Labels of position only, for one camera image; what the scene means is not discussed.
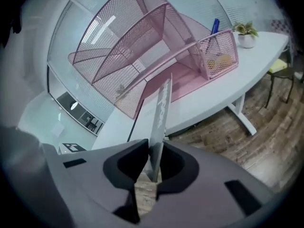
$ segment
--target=yellow sponge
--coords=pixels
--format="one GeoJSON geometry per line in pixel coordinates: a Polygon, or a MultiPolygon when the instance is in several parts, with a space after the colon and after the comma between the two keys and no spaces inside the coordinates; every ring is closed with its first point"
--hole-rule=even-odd
{"type": "Polygon", "coordinates": [[[282,61],[281,59],[278,59],[277,61],[275,61],[275,63],[271,66],[271,68],[269,69],[270,73],[275,73],[278,72],[282,69],[287,68],[287,63],[282,61]]]}

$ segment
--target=potted plant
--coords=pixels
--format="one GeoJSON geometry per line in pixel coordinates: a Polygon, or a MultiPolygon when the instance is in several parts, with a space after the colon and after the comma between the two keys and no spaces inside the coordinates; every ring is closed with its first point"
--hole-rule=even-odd
{"type": "Polygon", "coordinates": [[[256,37],[258,37],[258,33],[256,29],[253,28],[252,22],[248,22],[245,25],[242,23],[236,23],[233,30],[239,33],[238,41],[242,47],[252,48],[256,45],[256,37]]]}

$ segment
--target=white flower pot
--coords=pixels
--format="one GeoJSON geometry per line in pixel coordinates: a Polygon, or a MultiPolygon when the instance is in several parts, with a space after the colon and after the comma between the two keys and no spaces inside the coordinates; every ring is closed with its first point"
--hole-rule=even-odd
{"type": "Polygon", "coordinates": [[[253,48],[256,45],[256,37],[253,35],[238,35],[238,41],[244,48],[253,48]]]}

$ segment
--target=pink mesh desk organizer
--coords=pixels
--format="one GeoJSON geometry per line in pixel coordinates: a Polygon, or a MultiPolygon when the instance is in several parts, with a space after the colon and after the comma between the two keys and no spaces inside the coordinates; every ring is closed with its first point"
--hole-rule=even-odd
{"type": "Polygon", "coordinates": [[[210,35],[167,0],[109,0],[68,59],[131,118],[171,74],[175,101],[238,66],[231,30],[210,35]]]}

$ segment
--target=dark chair leg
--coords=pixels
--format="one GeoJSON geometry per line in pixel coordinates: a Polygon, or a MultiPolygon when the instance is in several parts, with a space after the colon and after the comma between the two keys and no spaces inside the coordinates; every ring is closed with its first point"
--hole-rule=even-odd
{"type": "Polygon", "coordinates": [[[286,100],[286,104],[288,103],[288,101],[289,101],[289,97],[290,97],[290,94],[291,94],[291,92],[292,92],[292,90],[293,90],[293,87],[294,87],[294,79],[295,79],[295,77],[294,76],[292,76],[292,78],[290,78],[291,79],[291,87],[290,87],[290,90],[289,90],[289,93],[288,93],[288,97],[287,97],[287,100],[286,100]]]}
{"type": "Polygon", "coordinates": [[[271,94],[272,94],[272,90],[273,90],[273,88],[274,88],[274,83],[275,83],[275,77],[273,77],[273,76],[271,75],[271,86],[270,86],[270,91],[269,91],[269,95],[268,95],[268,100],[267,100],[267,103],[266,103],[265,108],[268,107],[268,104],[269,104],[269,101],[270,101],[270,97],[271,97],[271,94]]]}

